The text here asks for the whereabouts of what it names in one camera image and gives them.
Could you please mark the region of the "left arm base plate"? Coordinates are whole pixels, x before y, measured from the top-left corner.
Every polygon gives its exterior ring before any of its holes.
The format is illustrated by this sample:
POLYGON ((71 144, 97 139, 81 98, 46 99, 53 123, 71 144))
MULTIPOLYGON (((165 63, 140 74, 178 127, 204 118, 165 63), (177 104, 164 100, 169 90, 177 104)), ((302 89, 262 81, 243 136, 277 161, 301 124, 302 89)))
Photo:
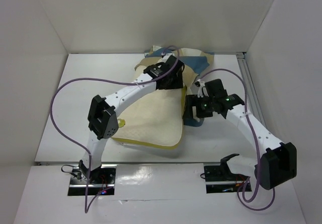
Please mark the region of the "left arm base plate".
MULTIPOLYGON (((86 176, 79 167, 63 165, 61 171, 70 175, 68 196, 85 196, 86 176)), ((89 181, 88 196, 101 193, 103 196, 114 195, 116 180, 116 165, 103 164, 98 171, 98 176, 89 181)))

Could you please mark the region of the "cream quilted pillow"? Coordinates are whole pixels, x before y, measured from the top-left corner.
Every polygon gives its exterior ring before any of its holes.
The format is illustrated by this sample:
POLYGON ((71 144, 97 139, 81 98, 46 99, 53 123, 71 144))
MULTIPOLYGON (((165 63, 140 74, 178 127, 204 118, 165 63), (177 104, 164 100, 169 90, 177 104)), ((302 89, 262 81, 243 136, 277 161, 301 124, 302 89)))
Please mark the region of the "cream quilted pillow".
POLYGON ((164 150, 178 147, 183 136, 183 111, 187 88, 157 90, 124 110, 123 123, 113 140, 164 150))

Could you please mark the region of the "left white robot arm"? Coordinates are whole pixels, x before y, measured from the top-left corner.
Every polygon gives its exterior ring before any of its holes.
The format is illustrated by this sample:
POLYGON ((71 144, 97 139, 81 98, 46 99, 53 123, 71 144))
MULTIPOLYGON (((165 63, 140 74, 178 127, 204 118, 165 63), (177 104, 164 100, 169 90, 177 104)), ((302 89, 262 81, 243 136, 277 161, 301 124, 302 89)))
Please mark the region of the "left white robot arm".
POLYGON ((171 73, 166 75, 168 69, 169 66, 166 63, 150 65, 132 82, 132 85, 105 97, 99 95, 93 97, 88 114, 90 134, 86 146, 90 152, 85 153, 78 164, 89 182, 99 175, 106 142, 119 129, 119 115, 140 98, 156 90, 183 87, 184 65, 179 63, 171 73))

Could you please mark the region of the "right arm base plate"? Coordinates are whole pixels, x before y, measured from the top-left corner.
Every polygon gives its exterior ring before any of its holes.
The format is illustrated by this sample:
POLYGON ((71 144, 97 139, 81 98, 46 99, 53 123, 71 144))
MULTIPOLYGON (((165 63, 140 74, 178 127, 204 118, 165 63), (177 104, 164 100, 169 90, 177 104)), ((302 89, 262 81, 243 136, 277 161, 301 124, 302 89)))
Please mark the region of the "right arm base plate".
POLYGON ((224 172, 221 165, 204 165, 200 178, 205 181, 206 193, 233 193, 242 186, 247 176, 224 172))

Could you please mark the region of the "blue beige patchwork pillowcase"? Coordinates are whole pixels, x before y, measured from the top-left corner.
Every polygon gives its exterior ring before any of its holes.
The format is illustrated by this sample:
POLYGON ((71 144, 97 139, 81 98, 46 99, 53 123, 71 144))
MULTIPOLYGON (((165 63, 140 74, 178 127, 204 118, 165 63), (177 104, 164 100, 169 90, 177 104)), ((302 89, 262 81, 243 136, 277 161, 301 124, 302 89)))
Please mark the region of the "blue beige patchwork pillowcase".
POLYGON ((214 63, 214 53, 204 52, 193 48, 177 48, 175 46, 161 47, 152 46, 144 52, 144 59, 137 66, 149 66, 166 62, 171 58, 168 71, 173 64, 176 65, 178 73, 183 77, 183 84, 189 91, 196 78, 214 63))

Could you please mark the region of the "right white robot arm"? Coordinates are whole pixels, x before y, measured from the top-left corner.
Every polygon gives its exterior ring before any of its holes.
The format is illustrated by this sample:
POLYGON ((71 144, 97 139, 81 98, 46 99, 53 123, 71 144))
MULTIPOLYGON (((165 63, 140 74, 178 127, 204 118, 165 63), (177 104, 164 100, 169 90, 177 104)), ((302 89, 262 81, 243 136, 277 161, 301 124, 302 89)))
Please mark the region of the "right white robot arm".
POLYGON ((214 113, 236 127, 253 146, 256 159, 231 154, 221 159, 223 170, 229 174, 254 175, 266 190, 289 181, 297 175, 297 149, 275 137, 251 112, 236 94, 216 97, 186 96, 183 119, 212 117, 214 113))

